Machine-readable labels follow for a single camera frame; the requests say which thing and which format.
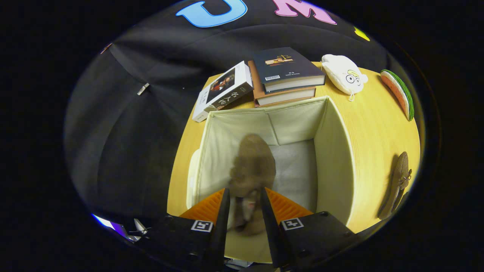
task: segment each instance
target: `brown shoe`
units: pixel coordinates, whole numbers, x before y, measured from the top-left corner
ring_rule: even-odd
[[[390,180],[390,192],[386,201],[383,202],[378,218],[383,220],[389,217],[395,211],[403,196],[404,189],[408,186],[408,181],[411,178],[412,169],[408,169],[408,155],[403,152],[396,162],[395,169],[393,169],[392,179]]]

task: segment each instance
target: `wooden table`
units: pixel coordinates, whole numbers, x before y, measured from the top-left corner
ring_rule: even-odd
[[[314,65],[321,67],[320,62]],[[328,95],[338,107],[348,130],[355,156],[356,177],[353,213],[348,228],[360,232],[380,221],[377,217],[398,156],[408,153],[409,168],[416,176],[420,165],[420,139],[415,119],[408,121],[380,74],[360,68],[368,76],[363,91],[353,102],[326,79],[316,89],[316,97]],[[218,76],[211,76],[205,86]],[[253,108],[253,95],[246,95],[230,108]],[[200,148],[205,121],[192,120],[193,110],[185,126],[171,173],[167,212],[178,216],[187,210],[186,187],[188,167],[193,152]],[[409,181],[408,191],[413,184]]]

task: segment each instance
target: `letter m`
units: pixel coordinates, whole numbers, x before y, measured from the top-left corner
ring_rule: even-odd
[[[336,25],[336,22],[322,8],[316,7],[310,3],[296,0],[273,0],[277,6],[275,13],[279,16],[297,16],[298,13],[291,10],[289,6],[297,10],[304,17],[309,18],[311,10],[314,12],[314,18],[321,22]]]

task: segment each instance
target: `book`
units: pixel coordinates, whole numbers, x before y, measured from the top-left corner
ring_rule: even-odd
[[[249,66],[241,61],[198,94],[192,119],[201,122],[209,112],[224,108],[253,89]]]
[[[291,47],[262,50],[254,63],[265,92],[324,85],[326,74]]]
[[[257,67],[255,66],[254,62],[251,60],[248,62],[252,81],[254,83],[254,105],[255,107],[259,106],[274,106],[278,104],[282,104],[285,102],[292,102],[298,101],[302,99],[309,99],[315,96],[316,94],[316,87],[304,87],[304,88],[296,88],[296,89],[289,89],[285,91],[278,91],[266,94],[264,91],[264,87],[260,82],[260,77],[258,74]]]

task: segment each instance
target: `barcode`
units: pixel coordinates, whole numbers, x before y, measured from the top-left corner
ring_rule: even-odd
[[[281,78],[280,76],[268,76],[266,77],[266,80],[272,80],[272,79],[276,79],[276,78]]]

